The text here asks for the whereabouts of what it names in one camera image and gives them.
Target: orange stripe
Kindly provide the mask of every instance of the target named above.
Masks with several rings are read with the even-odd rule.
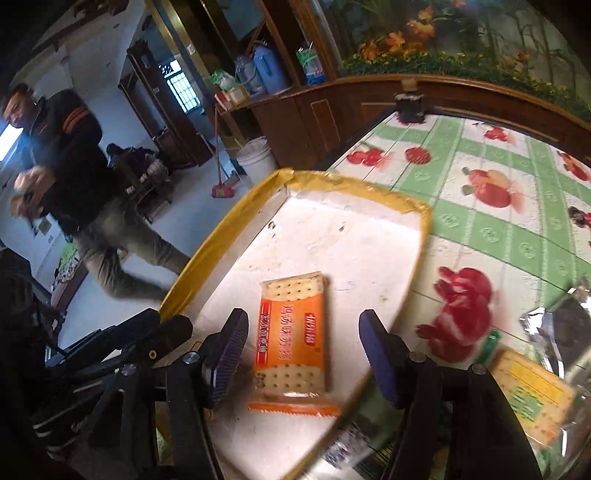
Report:
[[[70,122],[71,122],[72,120],[74,120],[74,119],[75,119],[75,117],[76,117],[76,116],[77,116],[79,113],[83,112],[84,110],[86,110],[86,107],[85,107],[85,106],[80,106],[80,107],[78,107],[78,108],[74,108],[74,109],[73,109],[73,110],[70,112],[70,115],[68,115],[68,117],[66,118],[66,121],[64,122],[64,124],[63,124],[63,126],[62,126],[62,129],[63,129],[63,131],[64,131],[64,132],[65,132],[65,131],[66,131],[66,129],[68,128],[68,126],[69,126]]]
[[[83,112],[80,112],[78,115],[76,115],[68,124],[68,126],[66,127],[65,132],[67,134],[72,133],[72,130],[74,130],[74,127],[77,125],[77,123],[82,120],[86,115],[88,115],[90,112],[88,110],[84,110]]]

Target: broom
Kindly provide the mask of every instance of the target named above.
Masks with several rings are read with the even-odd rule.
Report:
[[[230,187],[226,187],[222,182],[222,165],[220,163],[220,149],[219,140],[217,138],[217,108],[215,114],[215,125],[213,127],[216,136],[216,161],[217,161],[217,179],[219,183],[212,188],[212,197],[215,199],[227,199],[234,197],[234,191]]]

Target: metal bolt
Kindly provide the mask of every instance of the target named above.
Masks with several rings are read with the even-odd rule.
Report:
[[[121,373],[126,377],[133,375],[138,367],[135,364],[126,364],[121,368]]]
[[[183,357],[183,362],[187,365],[193,364],[195,362],[199,362],[201,360],[201,354],[199,352],[189,352],[185,353]]]
[[[488,369],[482,364],[474,364],[472,365],[472,371],[476,375],[485,375],[488,372]]]
[[[410,352],[408,354],[408,357],[410,358],[411,362],[414,362],[416,364],[422,364],[427,360],[427,355],[425,355],[422,352]]]

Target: cracker package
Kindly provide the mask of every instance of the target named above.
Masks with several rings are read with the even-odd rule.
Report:
[[[560,433],[575,397],[574,389],[513,350],[501,351],[491,374],[533,445],[548,446]]]
[[[321,272],[261,284],[251,410],[337,415],[326,398]]]

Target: black jacket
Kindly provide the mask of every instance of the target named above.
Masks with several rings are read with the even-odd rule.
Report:
[[[64,90],[41,98],[39,107],[30,131],[21,135],[24,167],[54,171],[56,183],[43,197],[44,213],[66,234],[75,235],[116,195],[115,173],[98,146],[100,125],[78,95]]]

